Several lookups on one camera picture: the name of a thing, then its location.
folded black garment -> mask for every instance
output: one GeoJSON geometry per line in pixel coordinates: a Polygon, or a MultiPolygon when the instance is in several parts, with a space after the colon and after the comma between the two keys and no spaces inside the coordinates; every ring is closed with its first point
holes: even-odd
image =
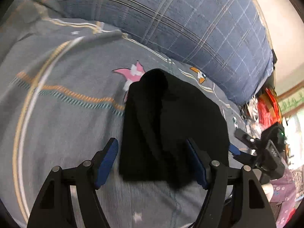
{"type": "Polygon", "coordinates": [[[226,121],[197,87],[159,69],[130,85],[119,164],[124,180],[166,181],[174,189],[188,185],[194,174],[187,138],[229,165],[226,121]]]}

white wall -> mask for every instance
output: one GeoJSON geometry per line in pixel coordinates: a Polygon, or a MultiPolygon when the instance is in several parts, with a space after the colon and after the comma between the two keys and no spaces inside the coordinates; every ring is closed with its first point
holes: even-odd
{"type": "Polygon", "coordinates": [[[284,93],[304,80],[304,23],[289,0],[257,0],[278,58],[276,92],[284,93]]]}

wooden trim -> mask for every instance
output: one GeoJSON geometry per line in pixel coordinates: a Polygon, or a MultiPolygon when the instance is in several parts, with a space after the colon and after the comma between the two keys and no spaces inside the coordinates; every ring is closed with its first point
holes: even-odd
{"type": "Polygon", "coordinates": [[[293,88],[289,89],[287,92],[278,96],[278,101],[287,98],[288,96],[292,95],[296,91],[302,89],[304,87],[304,81],[301,81],[299,84],[295,85],[293,88]]]}
{"type": "Polygon", "coordinates": [[[288,112],[285,113],[285,114],[282,114],[282,117],[289,117],[289,116],[292,116],[292,115],[294,115],[295,113],[297,113],[297,111],[301,110],[302,108],[304,108],[304,103],[300,104],[298,107],[294,108],[293,110],[288,111],[288,112]]]}

plaid fabric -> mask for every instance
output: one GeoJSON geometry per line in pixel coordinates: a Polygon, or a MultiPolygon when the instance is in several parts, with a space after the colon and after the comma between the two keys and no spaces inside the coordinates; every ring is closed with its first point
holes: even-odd
{"type": "Polygon", "coordinates": [[[251,0],[58,0],[73,18],[121,28],[200,69],[238,104],[273,71],[266,30],[251,0]]]}

pink star print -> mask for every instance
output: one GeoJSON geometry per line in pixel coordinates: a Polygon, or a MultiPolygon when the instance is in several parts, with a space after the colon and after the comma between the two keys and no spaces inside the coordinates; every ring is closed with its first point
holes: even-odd
{"type": "Polygon", "coordinates": [[[137,61],[136,66],[134,64],[132,64],[130,69],[128,69],[128,68],[116,69],[116,70],[113,70],[113,72],[122,74],[127,79],[127,81],[124,85],[124,90],[126,91],[124,101],[126,102],[130,85],[133,82],[139,81],[140,78],[145,73],[145,70],[143,69],[143,66],[140,64],[140,62],[137,61]]]}

